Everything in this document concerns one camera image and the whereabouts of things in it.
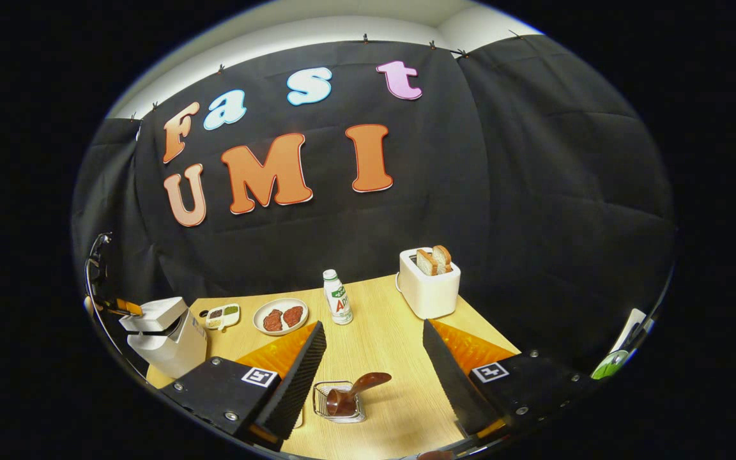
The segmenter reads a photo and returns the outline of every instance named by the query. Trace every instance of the white wall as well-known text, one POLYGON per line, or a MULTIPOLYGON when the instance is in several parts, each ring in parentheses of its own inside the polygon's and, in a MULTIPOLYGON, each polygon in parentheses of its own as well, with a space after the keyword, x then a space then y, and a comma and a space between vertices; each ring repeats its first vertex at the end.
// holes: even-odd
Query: white wall
POLYGON ((474 6, 433 28, 414 22, 379 17, 318 17, 260 29, 212 47, 167 71, 143 88, 131 88, 108 113, 108 118, 145 116, 155 102, 163 102, 183 88, 225 67, 278 50, 315 43, 354 41, 368 34, 370 40, 421 43, 431 40, 443 49, 470 52, 484 44, 513 36, 540 34, 508 15, 474 6))
POLYGON ((517 18, 485 6, 474 6, 449 18, 437 27, 439 33, 456 47, 471 52, 488 43, 517 35, 543 35, 517 18))

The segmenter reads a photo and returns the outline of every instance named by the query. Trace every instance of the bread slice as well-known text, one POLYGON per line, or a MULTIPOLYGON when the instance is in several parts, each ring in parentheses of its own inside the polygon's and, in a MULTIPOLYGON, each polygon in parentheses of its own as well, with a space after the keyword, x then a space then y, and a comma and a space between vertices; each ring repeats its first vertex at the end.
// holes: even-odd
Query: bread slice
POLYGON ((436 273, 438 275, 453 271, 453 267, 450 267, 450 253, 442 245, 433 247, 433 259, 436 260, 436 273))
POLYGON ((436 260, 433 259, 431 254, 426 253, 423 250, 417 250, 417 267, 429 277, 436 274, 436 260))

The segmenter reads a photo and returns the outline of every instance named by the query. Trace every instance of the wire basket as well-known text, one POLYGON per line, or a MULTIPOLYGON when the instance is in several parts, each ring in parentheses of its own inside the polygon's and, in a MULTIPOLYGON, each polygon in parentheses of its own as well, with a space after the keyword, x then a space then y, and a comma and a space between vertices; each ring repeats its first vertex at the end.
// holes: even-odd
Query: wire basket
POLYGON ((359 423, 365 420, 365 410, 362 408, 362 401, 360 401, 359 395, 354 396, 354 402, 356 402, 356 414, 347 416, 333 416, 328 414, 328 407, 325 404, 328 399, 328 394, 331 390, 348 391, 353 387, 350 381, 319 381, 314 384, 314 413, 318 414, 324 419, 330 420, 335 423, 359 423))

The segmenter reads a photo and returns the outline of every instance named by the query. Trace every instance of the orange letter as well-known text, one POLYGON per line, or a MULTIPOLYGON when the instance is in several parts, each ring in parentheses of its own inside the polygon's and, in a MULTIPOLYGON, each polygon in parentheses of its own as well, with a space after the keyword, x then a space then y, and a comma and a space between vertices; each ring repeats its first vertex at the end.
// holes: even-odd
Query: orange letter
POLYGON ((164 165, 172 161, 173 158, 177 157, 179 153, 183 151, 184 145, 181 142, 181 136, 186 137, 189 134, 189 128, 192 127, 191 114, 198 113, 198 109, 201 108, 197 102, 192 102, 186 109, 183 109, 181 113, 173 116, 166 125, 164 125, 164 131, 166 131, 166 152, 164 152, 164 165))
POLYGON ((295 204, 309 201, 314 194, 306 187, 300 148, 306 142, 303 134, 284 134, 272 142, 261 165, 247 146, 237 146, 223 152, 220 159, 229 168, 231 180, 231 213, 248 213, 254 209, 254 201, 246 193, 252 191, 261 206, 272 200, 274 181, 277 180, 277 204, 295 204))
POLYGON ((175 174, 164 180, 164 188, 169 194, 169 206, 172 206, 172 214, 175 220, 184 227, 195 227, 206 218, 206 200, 204 200, 204 190, 201 187, 201 172, 204 166, 198 163, 187 168, 183 175, 187 176, 189 185, 192 187, 192 198, 195 201, 195 209, 187 211, 183 205, 181 197, 181 175, 175 174))
POLYGON ((345 130, 356 151, 356 180, 351 184, 355 192, 379 192, 394 185, 394 179, 385 174, 382 138, 386 134, 388 128, 383 125, 357 125, 345 130))

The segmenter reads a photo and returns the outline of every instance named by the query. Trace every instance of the pink letter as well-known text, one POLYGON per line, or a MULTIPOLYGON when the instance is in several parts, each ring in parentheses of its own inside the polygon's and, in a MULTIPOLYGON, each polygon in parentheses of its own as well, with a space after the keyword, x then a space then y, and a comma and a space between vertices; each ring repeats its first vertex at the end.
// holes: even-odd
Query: pink letter
POLYGON ((408 77, 417 76, 417 69, 408 69, 402 61, 388 62, 376 68, 377 72, 385 73, 385 82, 391 94, 400 99, 414 100, 422 96, 420 88, 411 88, 408 77))

